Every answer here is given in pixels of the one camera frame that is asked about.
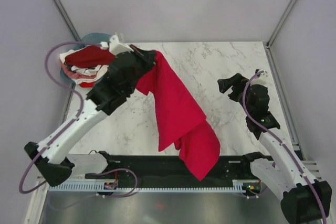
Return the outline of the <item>bright red t-shirt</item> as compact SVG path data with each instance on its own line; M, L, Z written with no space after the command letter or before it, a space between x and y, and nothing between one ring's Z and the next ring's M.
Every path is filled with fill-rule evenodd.
M152 93L159 133L158 150L171 145L199 181L219 159L220 142L207 117L163 54L153 50L155 66L136 85L144 95Z

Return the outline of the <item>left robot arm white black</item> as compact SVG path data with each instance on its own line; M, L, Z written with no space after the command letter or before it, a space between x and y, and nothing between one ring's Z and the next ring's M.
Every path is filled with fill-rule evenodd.
M95 125L126 103L139 80L155 66L155 57L154 50L137 47L116 55L103 77L80 99L77 112L43 141L26 144L26 153L49 186L58 186L75 175L114 175L115 165L108 161L106 152L69 152Z

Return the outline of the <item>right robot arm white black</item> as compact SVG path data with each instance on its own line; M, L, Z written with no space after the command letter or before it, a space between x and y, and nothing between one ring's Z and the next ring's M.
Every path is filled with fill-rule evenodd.
M237 73L217 81L221 93L231 90L228 97L243 107L249 131L272 157L269 161L262 153L246 154L240 172L248 179L257 177L272 191L289 223L326 223L332 188L327 181L319 181L286 144L280 124L269 111L267 87L254 81L263 75L257 70L250 79Z

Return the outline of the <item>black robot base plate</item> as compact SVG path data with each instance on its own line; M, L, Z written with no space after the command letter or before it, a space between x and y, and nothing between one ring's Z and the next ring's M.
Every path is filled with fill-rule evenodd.
M230 185L233 180L257 180L249 168L248 162L253 158L266 158L272 161L270 156L261 152L248 153L243 156L220 156L214 167L199 181L187 169L184 162L178 156L146 156L146 155L109 155L100 152L107 158L108 166L104 170L127 168L133 171L138 184L153 185Z

